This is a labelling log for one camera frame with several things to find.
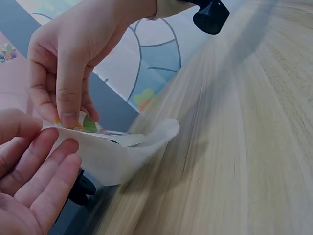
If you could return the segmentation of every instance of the fingernail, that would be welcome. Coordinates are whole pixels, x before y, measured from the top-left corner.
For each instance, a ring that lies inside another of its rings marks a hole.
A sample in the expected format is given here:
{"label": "fingernail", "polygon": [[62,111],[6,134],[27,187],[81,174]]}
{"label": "fingernail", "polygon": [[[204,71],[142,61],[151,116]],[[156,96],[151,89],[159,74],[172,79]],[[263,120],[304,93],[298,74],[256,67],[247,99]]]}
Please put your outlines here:
{"label": "fingernail", "polygon": [[62,125],[65,128],[74,128],[78,122],[76,113],[62,114]]}

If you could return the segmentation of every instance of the wooden table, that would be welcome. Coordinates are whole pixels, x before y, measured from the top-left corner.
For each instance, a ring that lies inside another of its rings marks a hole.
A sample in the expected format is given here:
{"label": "wooden table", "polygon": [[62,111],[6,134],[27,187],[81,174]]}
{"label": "wooden table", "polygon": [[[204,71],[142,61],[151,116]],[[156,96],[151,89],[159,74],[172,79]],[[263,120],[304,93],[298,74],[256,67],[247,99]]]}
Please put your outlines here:
{"label": "wooden table", "polygon": [[133,130],[164,118],[179,135],[120,187],[97,234],[312,235],[312,0],[249,0]]}

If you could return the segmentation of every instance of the white tissue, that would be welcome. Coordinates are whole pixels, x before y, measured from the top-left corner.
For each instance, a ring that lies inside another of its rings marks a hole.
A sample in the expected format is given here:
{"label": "white tissue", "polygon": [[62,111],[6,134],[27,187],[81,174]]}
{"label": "white tissue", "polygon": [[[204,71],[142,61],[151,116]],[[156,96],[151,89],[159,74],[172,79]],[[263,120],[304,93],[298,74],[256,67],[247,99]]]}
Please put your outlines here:
{"label": "white tissue", "polygon": [[57,145],[68,138],[78,141],[77,154],[82,158],[82,169],[105,186],[122,184],[138,171],[154,153],[179,132],[179,123],[166,119],[147,136],[106,132],[110,135],[69,130],[59,126]]}

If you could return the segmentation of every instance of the blue curved line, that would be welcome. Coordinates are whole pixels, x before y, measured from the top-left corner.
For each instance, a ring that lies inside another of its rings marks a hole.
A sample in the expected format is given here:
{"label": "blue curved line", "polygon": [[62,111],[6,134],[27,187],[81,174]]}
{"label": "blue curved line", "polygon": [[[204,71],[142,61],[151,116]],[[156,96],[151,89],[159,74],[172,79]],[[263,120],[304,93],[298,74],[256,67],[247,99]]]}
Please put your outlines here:
{"label": "blue curved line", "polygon": [[175,34],[175,31],[173,30],[172,26],[164,19],[162,19],[169,27],[170,30],[172,31],[174,38],[176,40],[176,46],[177,46],[177,50],[178,50],[178,56],[179,56],[179,67],[181,68],[181,55],[180,55],[180,49],[179,49],[179,45],[178,45],[178,40],[177,40],[177,36]]}
{"label": "blue curved line", "polygon": [[177,70],[171,70],[171,69],[166,69],[166,68],[161,68],[161,67],[148,67],[147,69],[151,70],[151,69],[155,69],[155,70],[166,70],[169,72],[177,72]]}
{"label": "blue curved line", "polygon": [[32,15],[40,15],[40,16],[44,16],[44,17],[47,17],[48,19],[50,19],[50,20],[52,20],[52,18],[51,17],[49,17],[49,16],[47,16],[47,15],[45,15],[45,14],[42,14],[42,13],[37,13],[37,12],[35,12],[35,13],[31,13]]}
{"label": "blue curved line", "polygon": [[140,21],[141,21],[141,20],[137,21],[137,23],[136,23],[136,25],[135,25],[135,28],[134,28],[134,31],[135,31],[135,32],[136,32],[136,30],[137,30],[137,27],[138,27]]}
{"label": "blue curved line", "polygon": [[165,45],[165,44],[168,44],[168,43],[171,43],[173,41],[176,41],[176,39],[172,39],[170,41],[167,41],[165,43],[160,43],[160,44],[154,44],[154,45],[141,45],[141,47],[159,47],[159,46],[162,46],[162,45]]}
{"label": "blue curved line", "polygon": [[136,80],[135,80],[134,86],[133,86],[133,88],[132,88],[132,91],[131,91],[131,93],[130,93],[129,97],[127,98],[127,101],[129,101],[129,100],[130,100],[130,98],[132,97],[133,92],[134,92],[134,90],[135,90],[135,86],[136,86],[136,84],[137,84],[137,82],[138,82],[139,70],[140,70],[140,67],[141,67],[141,61],[142,61],[142,54],[141,54],[141,47],[140,47],[139,38],[138,38],[138,36],[137,36],[137,34],[136,34],[136,32],[135,32],[135,30],[134,30],[134,29],[132,29],[132,28],[130,28],[130,27],[129,27],[129,29],[130,29],[130,30],[134,33],[134,35],[135,35],[135,37],[136,37],[136,39],[137,39],[138,46],[139,46],[139,56],[140,56],[140,60],[139,60],[139,66],[138,66],[137,77],[136,77]]}

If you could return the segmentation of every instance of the finger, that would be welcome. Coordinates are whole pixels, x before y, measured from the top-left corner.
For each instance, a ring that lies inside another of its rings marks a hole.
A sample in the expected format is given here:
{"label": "finger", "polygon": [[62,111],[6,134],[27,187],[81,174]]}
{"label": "finger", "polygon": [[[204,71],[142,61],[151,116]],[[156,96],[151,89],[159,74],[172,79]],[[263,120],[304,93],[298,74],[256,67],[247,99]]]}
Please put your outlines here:
{"label": "finger", "polygon": [[67,139],[60,144],[47,158],[35,175],[14,195],[15,199],[26,207],[35,201],[35,199],[44,191],[52,177],[57,172],[59,166],[69,154],[78,150],[78,143],[75,140]]}
{"label": "finger", "polygon": [[51,73],[47,74],[45,89],[48,94],[55,94],[55,86],[57,83],[57,76]]}
{"label": "finger", "polygon": [[14,196],[43,164],[57,138],[56,129],[43,130],[24,152],[13,171],[0,181],[0,190]]}
{"label": "finger", "polygon": [[67,156],[45,190],[30,206],[44,234],[52,227],[73,187],[81,159],[76,154]]}
{"label": "finger", "polygon": [[94,108],[91,97],[89,95],[88,79],[83,79],[82,107],[86,109],[92,121],[99,121],[99,114]]}
{"label": "finger", "polygon": [[34,138],[16,138],[0,150],[0,179],[11,172]]}
{"label": "finger", "polygon": [[32,137],[39,133],[43,122],[38,118],[26,115],[18,109],[0,111],[0,144],[14,137]]}
{"label": "finger", "polygon": [[52,104],[46,90],[46,69],[43,65],[28,61],[28,94],[40,116],[51,123],[58,118],[56,107]]}
{"label": "finger", "polygon": [[56,83],[56,104],[61,123],[74,128],[78,123],[82,100],[82,81],[86,67],[83,55],[74,52],[59,53]]}

